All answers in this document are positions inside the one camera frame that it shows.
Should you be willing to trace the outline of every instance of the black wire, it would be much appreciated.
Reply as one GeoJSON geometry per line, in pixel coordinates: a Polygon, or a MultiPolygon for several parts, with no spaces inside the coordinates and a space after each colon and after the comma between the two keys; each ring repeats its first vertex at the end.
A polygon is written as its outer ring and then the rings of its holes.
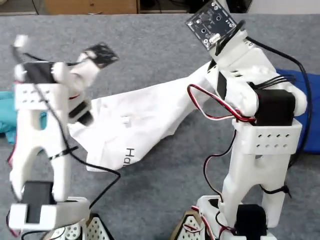
{"type": "Polygon", "coordinates": [[[176,0],[169,0],[173,5],[176,5],[178,7],[185,7],[188,6],[187,3],[182,2],[182,1],[176,1],[176,0]]]}
{"type": "Polygon", "coordinates": [[[31,0],[31,1],[32,1],[32,5],[34,7],[36,14],[39,15],[38,9],[36,8],[36,5],[35,5],[35,1],[34,0],[31,0]]]}
{"type": "Polygon", "coordinates": [[[283,78],[283,79],[280,79],[279,81],[275,81],[275,82],[269,83],[269,84],[267,84],[267,85],[265,85],[265,86],[263,86],[263,87],[259,87],[258,89],[269,88],[269,87],[271,87],[271,86],[274,86],[274,85],[277,85],[277,84],[281,84],[281,83],[292,83],[292,81],[291,81],[290,79],[285,79],[285,78],[283,78]]]}
{"type": "Polygon", "coordinates": [[[256,84],[256,85],[254,85],[254,87],[256,87],[256,88],[263,87],[263,86],[265,86],[265,85],[267,85],[267,84],[276,82],[276,81],[278,81],[279,79],[288,79],[288,80],[293,80],[293,81],[295,81],[295,80],[296,80],[296,77],[295,77],[294,75],[292,75],[292,74],[278,75],[278,76],[275,76],[275,77],[273,77],[273,78],[271,78],[271,79],[269,79],[269,80],[267,80],[267,81],[264,81],[264,82],[262,82],[262,83],[256,84]]]}
{"type": "Polygon", "coordinates": [[[208,161],[209,161],[211,158],[213,158],[213,157],[222,157],[222,156],[226,155],[226,154],[230,151],[230,149],[232,148],[232,145],[233,145],[233,143],[234,143],[234,141],[235,141],[236,135],[237,135],[237,131],[234,130],[232,140],[231,140],[231,142],[230,142],[230,145],[229,145],[228,148],[226,149],[226,151],[224,151],[223,153],[220,153],[220,154],[212,154],[212,155],[209,155],[209,156],[205,159],[205,161],[204,161],[204,163],[203,163],[203,169],[202,169],[202,171],[203,171],[204,179],[205,179],[205,181],[208,183],[209,187],[210,187],[216,194],[218,194],[218,195],[220,196],[220,199],[221,199],[221,202],[222,202],[222,203],[224,202],[224,199],[223,199],[223,197],[222,197],[222,194],[221,194],[219,191],[217,191],[214,187],[212,187],[211,184],[210,184],[210,181],[209,181],[208,176],[207,176],[207,174],[206,174],[206,167],[207,167],[206,165],[207,165],[208,161]]]}
{"type": "Polygon", "coordinates": [[[295,78],[286,78],[286,77],[279,77],[278,79],[272,80],[272,81],[266,81],[258,85],[254,85],[253,89],[265,89],[280,83],[294,83],[296,81],[295,78]]]}
{"type": "Polygon", "coordinates": [[[161,6],[161,3],[159,0],[155,0],[156,1],[156,4],[158,4],[158,7],[159,7],[159,10],[160,10],[160,13],[162,14],[162,6],[161,6]]]}
{"type": "Polygon", "coordinates": [[[218,211],[218,212],[216,213],[216,215],[215,215],[215,221],[220,225],[220,227],[225,228],[226,226],[222,225],[222,223],[220,223],[219,220],[218,220],[219,214],[220,214],[220,211],[218,211]]]}
{"type": "Polygon", "coordinates": [[[42,234],[46,233],[47,231],[27,231],[24,234],[21,235],[21,240],[25,240],[25,236],[31,235],[31,234],[42,234]]]}
{"type": "MultiPolygon", "coordinates": [[[[25,55],[25,56],[27,56],[27,57],[29,57],[29,58],[31,58],[31,59],[34,59],[34,60],[37,60],[37,61],[41,61],[41,62],[55,63],[55,62],[48,61],[48,60],[45,60],[45,59],[43,59],[43,58],[37,57],[37,56],[35,56],[35,55],[32,55],[32,54],[30,54],[30,53],[28,53],[28,52],[23,53],[23,55],[25,55]]],[[[67,64],[68,66],[75,66],[75,65],[79,64],[79,62],[66,62],[66,64],[67,64]]]]}
{"type": "Polygon", "coordinates": [[[59,239],[65,232],[66,232],[66,227],[64,227],[63,232],[59,236],[56,236],[55,238],[50,238],[49,240],[59,239]]]}
{"type": "Polygon", "coordinates": [[[215,55],[218,56],[222,50],[225,48],[225,46],[227,45],[227,43],[237,34],[237,32],[239,32],[239,30],[241,30],[241,28],[245,25],[246,21],[245,20],[241,20],[236,26],[235,28],[233,28],[230,33],[227,33],[227,35],[220,39],[217,44],[216,44],[216,48],[215,48],[215,55]]]}
{"type": "MultiPolygon", "coordinates": [[[[19,56],[19,53],[18,53],[18,50],[16,47],[12,46],[12,54],[15,58],[15,60],[19,63],[19,64],[23,64],[23,61],[21,60],[20,56],[19,56]]],[[[43,74],[43,76],[46,76],[46,73],[44,72],[44,70],[42,68],[39,68],[38,69],[40,71],[41,74],[43,74]]],[[[92,201],[92,203],[90,204],[89,206],[89,209],[91,209],[96,203],[97,201],[120,179],[121,177],[121,174],[118,172],[118,171],[115,171],[113,169],[110,169],[110,168],[107,168],[107,167],[102,167],[102,166],[97,166],[97,165],[93,165],[93,164],[90,164],[90,163],[87,163],[83,160],[81,160],[79,157],[77,157],[76,155],[73,154],[73,152],[71,151],[71,148],[69,146],[69,143],[68,143],[68,140],[67,140],[67,137],[65,135],[65,132],[64,132],[64,128],[56,114],[56,112],[52,109],[51,105],[48,103],[48,101],[46,100],[45,96],[43,95],[42,91],[39,89],[38,87],[38,83],[35,81],[36,78],[35,77],[32,77],[30,76],[30,73],[28,71],[25,72],[26,76],[29,78],[29,80],[33,80],[34,83],[33,83],[33,86],[35,88],[35,90],[37,91],[37,93],[39,94],[39,96],[41,97],[41,99],[44,101],[46,107],[48,108],[48,110],[51,112],[51,114],[53,115],[53,117],[56,119],[57,123],[58,123],[58,126],[59,126],[59,129],[60,129],[60,132],[61,132],[61,135],[62,135],[62,138],[63,138],[63,142],[65,144],[65,147],[66,147],[66,150],[69,152],[69,154],[75,159],[77,160],[79,163],[85,165],[85,166],[88,166],[88,167],[91,167],[91,168],[95,168],[95,169],[99,169],[99,170],[102,170],[102,171],[107,171],[107,172],[110,172],[110,173],[113,173],[116,175],[116,178],[92,201]]]]}
{"type": "Polygon", "coordinates": [[[312,121],[312,112],[313,112],[312,90],[311,90],[308,74],[307,74],[304,66],[294,57],[289,56],[279,50],[276,50],[276,49],[270,47],[270,46],[267,46],[257,40],[254,40],[251,37],[247,37],[246,39],[249,40],[250,42],[252,42],[253,44],[257,45],[258,47],[266,49],[274,54],[277,54],[277,55],[295,63],[299,67],[299,69],[302,73],[302,76],[304,78],[304,84],[305,84],[305,88],[306,88],[306,100],[307,100],[307,104],[308,104],[308,106],[307,106],[307,121],[304,126],[304,134],[301,139],[301,144],[300,144],[299,148],[297,149],[296,153],[291,156],[291,159],[290,159],[290,162],[288,165],[288,168],[291,168],[299,160],[299,157],[301,156],[301,154],[304,151],[304,148],[305,148],[307,141],[308,141],[310,126],[311,126],[311,121],[312,121]]]}

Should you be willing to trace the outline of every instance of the gray carpet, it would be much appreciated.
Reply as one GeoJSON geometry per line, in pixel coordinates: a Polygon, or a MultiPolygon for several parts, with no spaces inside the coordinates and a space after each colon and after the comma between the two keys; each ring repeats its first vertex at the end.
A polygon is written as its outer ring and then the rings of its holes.
{"type": "MultiPolygon", "coordinates": [[[[93,98],[164,83],[189,75],[210,58],[184,25],[186,14],[110,16],[15,16],[0,18],[0,90],[10,90],[15,65],[9,45],[16,34],[33,37],[30,52],[49,60],[74,61],[82,49],[100,41],[108,43],[120,61],[104,70],[89,95],[93,98]]],[[[247,19],[251,37],[293,55],[308,72],[320,74],[320,15],[237,15],[247,19]]],[[[279,68],[295,67],[270,55],[279,68]]],[[[214,113],[222,110],[214,107],[214,113]]],[[[190,205],[201,195],[212,194],[202,175],[204,158],[223,151],[231,139],[229,121],[210,122],[193,112],[174,136],[162,140],[142,161],[121,169],[122,178],[107,192],[98,212],[117,240],[167,240],[190,205]]],[[[14,198],[10,192],[6,158],[11,151],[0,139],[1,239],[13,239],[5,215],[14,198]]],[[[76,154],[83,159],[86,152],[76,154]]],[[[35,161],[33,179],[51,179],[42,155],[35,161]]],[[[209,176],[217,187],[227,174],[229,157],[212,161],[209,176]]],[[[112,179],[108,173],[87,172],[74,162],[72,195],[93,200],[112,179]]],[[[272,230],[279,240],[316,240],[320,237],[320,158],[305,156],[287,175],[293,198],[286,197],[279,226],[272,230]]],[[[252,189],[246,203],[260,201],[252,189]]]]}

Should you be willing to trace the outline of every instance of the black cable tie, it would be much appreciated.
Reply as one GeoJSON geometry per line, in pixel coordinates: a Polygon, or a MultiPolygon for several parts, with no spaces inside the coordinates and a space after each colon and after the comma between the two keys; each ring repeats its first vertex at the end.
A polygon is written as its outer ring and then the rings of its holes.
{"type": "Polygon", "coordinates": [[[264,191],[266,194],[277,194],[279,192],[284,192],[285,194],[288,194],[289,197],[292,199],[292,196],[291,196],[291,193],[290,193],[290,190],[289,190],[289,187],[288,185],[283,185],[282,187],[276,189],[276,190],[272,190],[272,191],[268,191],[266,189],[264,189],[262,187],[262,185],[260,184],[260,188],[262,189],[262,191],[264,191]]]}
{"type": "Polygon", "coordinates": [[[72,153],[74,150],[77,150],[78,148],[79,148],[78,146],[74,146],[74,147],[72,147],[72,148],[65,149],[65,150],[63,150],[62,152],[60,152],[60,153],[58,153],[58,154],[56,154],[56,155],[54,155],[54,156],[49,157],[49,161],[51,161],[51,160],[53,160],[53,159],[56,159],[56,158],[58,158],[58,157],[62,157],[62,156],[64,156],[64,155],[68,155],[68,154],[72,153]]]}

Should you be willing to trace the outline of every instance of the teal fabric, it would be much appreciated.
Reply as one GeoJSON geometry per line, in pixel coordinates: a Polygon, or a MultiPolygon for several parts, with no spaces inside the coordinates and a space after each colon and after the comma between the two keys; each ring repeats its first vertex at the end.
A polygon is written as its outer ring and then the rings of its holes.
{"type": "MultiPolygon", "coordinates": [[[[11,91],[0,91],[0,133],[4,133],[8,142],[16,142],[17,112],[15,110],[14,93],[11,91]]],[[[46,128],[46,113],[40,114],[40,125],[46,128]]]]}

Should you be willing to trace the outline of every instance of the white wire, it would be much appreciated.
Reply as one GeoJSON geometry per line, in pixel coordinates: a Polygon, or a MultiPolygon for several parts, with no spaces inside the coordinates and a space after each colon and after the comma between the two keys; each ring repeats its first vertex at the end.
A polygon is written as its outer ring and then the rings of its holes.
{"type": "MultiPolygon", "coordinates": [[[[200,211],[199,207],[197,207],[197,206],[191,206],[191,209],[194,210],[194,211],[196,211],[196,212],[198,212],[198,213],[199,213],[199,211],[200,211]]],[[[200,216],[201,216],[201,219],[202,219],[202,221],[203,221],[203,223],[204,223],[205,228],[206,228],[207,231],[209,232],[209,237],[210,237],[210,239],[211,239],[211,240],[216,240],[215,235],[214,235],[214,233],[212,232],[212,230],[211,230],[211,228],[210,228],[210,225],[209,225],[208,220],[206,219],[206,217],[205,217],[204,215],[200,214],[200,216]]]]}
{"type": "MultiPolygon", "coordinates": [[[[213,93],[205,90],[204,88],[200,87],[199,85],[196,85],[196,84],[194,84],[194,85],[197,86],[198,88],[201,88],[202,90],[206,91],[208,94],[214,95],[214,96],[216,96],[217,98],[219,98],[217,95],[215,95],[215,94],[213,94],[213,93]]],[[[201,107],[201,105],[198,103],[197,98],[196,98],[195,95],[192,93],[192,91],[190,91],[190,93],[191,93],[191,95],[192,95],[192,97],[193,97],[193,99],[194,99],[194,102],[195,102],[195,104],[196,104],[196,107],[200,110],[200,112],[202,113],[202,115],[205,116],[205,118],[207,118],[207,119],[209,119],[209,120],[212,120],[212,121],[221,121],[221,120],[225,120],[225,119],[232,119],[232,118],[235,117],[235,116],[233,116],[233,115],[228,115],[228,116],[223,116],[223,117],[209,117],[209,116],[205,113],[205,111],[203,110],[203,108],[201,107]]]]}
{"type": "MultiPolygon", "coordinates": [[[[226,101],[222,100],[219,96],[217,96],[216,94],[213,94],[212,92],[209,92],[207,91],[206,89],[204,89],[203,87],[197,85],[197,84],[190,84],[189,86],[189,93],[191,95],[191,97],[193,98],[193,100],[195,101],[195,104],[196,104],[196,107],[199,108],[199,110],[202,112],[202,114],[207,118],[207,119],[210,119],[212,121],[220,121],[220,120],[225,120],[225,119],[228,119],[228,118],[234,118],[236,117],[237,119],[244,119],[243,116],[241,116],[236,109],[234,109],[229,103],[227,103],[226,101]],[[231,114],[232,115],[228,115],[228,116],[223,116],[223,117],[210,117],[210,116],[207,116],[206,113],[202,110],[202,108],[200,107],[196,97],[194,96],[194,94],[192,93],[192,90],[191,90],[191,87],[193,88],[198,88],[197,90],[200,91],[200,92],[203,92],[205,94],[207,94],[208,96],[214,98],[216,101],[218,101],[219,103],[221,103],[223,106],[225,106],[226,108],[228,108],[229,111],[231,111],[231,114]]],[[[254,118],[247,118],[246,119],[247,121],[253,121],[254,118]]]]}
{"type": "Polygon", "coordinates": [[[200,229],[197,230],[190,230],[189,226],[187,224],[183,224],[182,227],[184,228],[184,230],[186,230],[187,232],[191,233],[191,234],[196,234],[201,232],[204,229],[204,226],[201,227],[200,229]]]}

